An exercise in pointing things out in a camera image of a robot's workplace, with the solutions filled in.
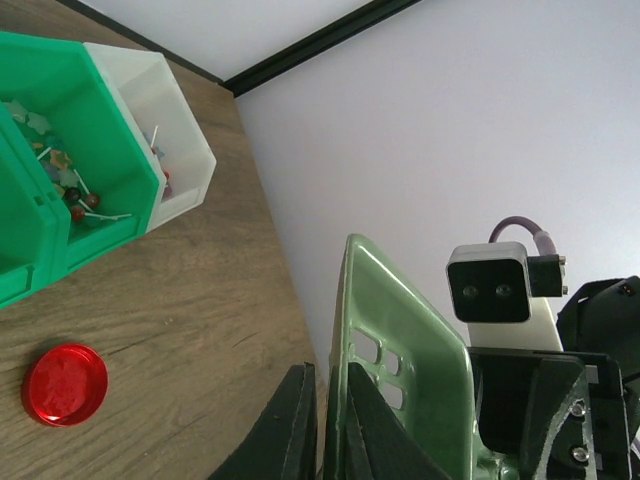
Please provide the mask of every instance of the red bowl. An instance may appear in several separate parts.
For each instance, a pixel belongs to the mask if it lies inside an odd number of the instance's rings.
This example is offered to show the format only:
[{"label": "red bowl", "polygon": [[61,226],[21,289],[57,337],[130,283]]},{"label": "red bowl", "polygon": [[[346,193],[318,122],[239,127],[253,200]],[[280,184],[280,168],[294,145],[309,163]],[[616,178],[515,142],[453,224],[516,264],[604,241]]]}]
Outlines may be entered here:
[{"label": "red bowl", "polygon": [[67,343],[45,353],[22,384],[22,403],[35,420],[70,427],[93,415],[107,394],[107,366],[94,350]]}]

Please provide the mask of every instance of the black strip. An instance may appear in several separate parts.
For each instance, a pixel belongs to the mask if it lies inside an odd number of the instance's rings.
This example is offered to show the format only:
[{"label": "black strip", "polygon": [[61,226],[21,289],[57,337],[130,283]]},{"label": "black strip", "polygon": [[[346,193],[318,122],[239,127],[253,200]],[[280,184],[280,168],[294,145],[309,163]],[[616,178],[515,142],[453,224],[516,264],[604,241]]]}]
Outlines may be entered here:
[{"label": "black strip", "polygon": [[170,50],[158,45],[157,43],[149,40],[147,37],[143,37],[139,33],[134,32],[130,28],[125,27],[121,23],[112,20],[111,18],[103,15],[102,13],[94,10],[93,8],[85,5],[79,0],[57,0],[58,3],[61,3],[65,7],[70,8],[87,18],[90,18],[94,22],[99,23],[100,25],[107,27],[110,30],[122,35],[123,37],[128,38],[136,42],[138,45],[143,46],[144,48],[162,53],[167,60],[171,60],[173,63],[180,65],[181,67],[186,68],[187,70],[191,70],[192,72],[200,75],[201,77],[206,78],[214,83],[222,84],[222,80],[212,73],[207,72],[205,69],[198,67],[197,65],[191,63],[190,61],[182,58],[180,55],[173,53]]},{"label": "black strip", "polygon": [[222,84],[238,97],[420,0],[374,0]]}]

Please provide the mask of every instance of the white wall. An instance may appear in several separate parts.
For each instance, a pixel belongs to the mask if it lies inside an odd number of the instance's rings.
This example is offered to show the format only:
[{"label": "white wall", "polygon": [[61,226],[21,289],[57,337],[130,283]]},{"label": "white wall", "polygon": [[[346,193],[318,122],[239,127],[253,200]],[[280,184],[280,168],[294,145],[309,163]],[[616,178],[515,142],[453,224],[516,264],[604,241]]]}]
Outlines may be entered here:
[{"label": "white wall", "polygon": [[82,0],[228,80],[369,0]]},{"label": "white wall", "polygon": [[239,99],[325,375],[350,232],[449,318],[451,251],[512,214],[574,290],[640,273],[638,25],[634,0],[425,1]]}]

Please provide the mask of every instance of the white plastic container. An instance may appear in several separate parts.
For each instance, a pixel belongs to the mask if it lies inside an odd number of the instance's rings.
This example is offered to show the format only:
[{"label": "white plastic container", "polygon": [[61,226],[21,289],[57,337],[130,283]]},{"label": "white plastic container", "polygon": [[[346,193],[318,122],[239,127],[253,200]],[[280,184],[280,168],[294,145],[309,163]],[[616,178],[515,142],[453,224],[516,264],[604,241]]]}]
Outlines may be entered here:
[{"label": "white plastic container", "polygon": [[[216,158],[160,53],[85,43],[160,182],[147,231],[204,201]],[[154,155],[149,143],[158,127]],[[166,195],[165,172],[171,194]]]}]

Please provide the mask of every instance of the wooden table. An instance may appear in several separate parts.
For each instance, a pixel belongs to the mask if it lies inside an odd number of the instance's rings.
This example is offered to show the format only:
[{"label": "wooden table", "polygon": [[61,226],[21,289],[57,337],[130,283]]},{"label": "wooden table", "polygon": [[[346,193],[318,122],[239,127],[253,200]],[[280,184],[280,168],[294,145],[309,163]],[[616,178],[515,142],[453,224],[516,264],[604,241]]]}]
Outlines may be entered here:
[{"label": "wooden table", "polygon": [[[53,0],[0,0],[0,30],[139,48]],[[206,478],[314,362],[232,95],[172,68],[218,159],[207,199],[0,311],[2,479]],[[103,356],[109,392],[86,423],[45,427],[21,382],[63,341]]]}]

